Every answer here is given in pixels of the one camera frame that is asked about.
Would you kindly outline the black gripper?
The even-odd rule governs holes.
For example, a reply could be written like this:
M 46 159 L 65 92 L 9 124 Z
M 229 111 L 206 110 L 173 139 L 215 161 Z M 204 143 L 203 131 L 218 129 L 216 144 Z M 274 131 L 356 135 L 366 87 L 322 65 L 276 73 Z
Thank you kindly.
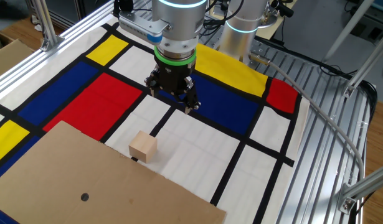
M 164 62 L 158 58 L 155 61 L 156 68 L 144 79 L 151 95 L 157 96 L 160 87 L 168 93 L 185 94 L 181 100 L 185 106 L 184 113 L 189 114 L 192 110 L 198 110 L 201 102 L 197 97 L 195 81 L 191 78 L 196 61 L 183 65 L 173 65 L 172 61 Z

